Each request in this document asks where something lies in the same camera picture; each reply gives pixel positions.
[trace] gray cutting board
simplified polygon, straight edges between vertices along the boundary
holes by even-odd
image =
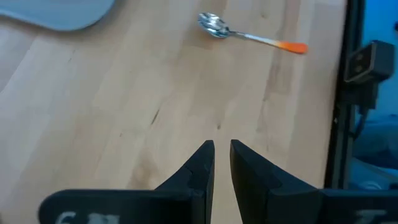
[[[0,16],[53,30],[82,29],[100,20],[115,0],[0,0]]]

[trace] cable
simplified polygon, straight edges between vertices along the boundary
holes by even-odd
[[[361,135],[363,128],[365,127],[366,119],[368,118],[369,109],[368,108],[360,108],[359,113],[362,114],[361,118],[359,119],[358,125],[355,129],[355,133],[353,133],[354,140]]]

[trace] wooden table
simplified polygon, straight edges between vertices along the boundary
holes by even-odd
[[[214,39],[202,11],[309,53]],[[343,0],[117,0],[78,32],[0,18],[3,223],[35,223],[61,189],[153,189],[206,139],[213,223],[241,223],[231,139],[321,187],[344,17]]]

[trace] spoon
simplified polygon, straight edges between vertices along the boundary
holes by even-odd
[[[231,31],[227,24],[220,17],[209,12],[200,13],[198,16],[198,22],[205,31],[214,37],[227,38],[231,35],[245,37],[247,39],[256,40],[296,54],[305,54],[308,50],[307,45],[304,43],[278,41],[251,34],[245,34],[242,32]]]

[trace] wood grain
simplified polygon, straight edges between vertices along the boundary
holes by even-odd
[[[196,25],[201,11],[309,53],[214,39]],[[213,223],[241,223],[231,139],[321,187],[344,11],[326,0],[120,0],[71,33],[1,18],[3,223],[37,223],[57,190],[153,189],[206,139]]]

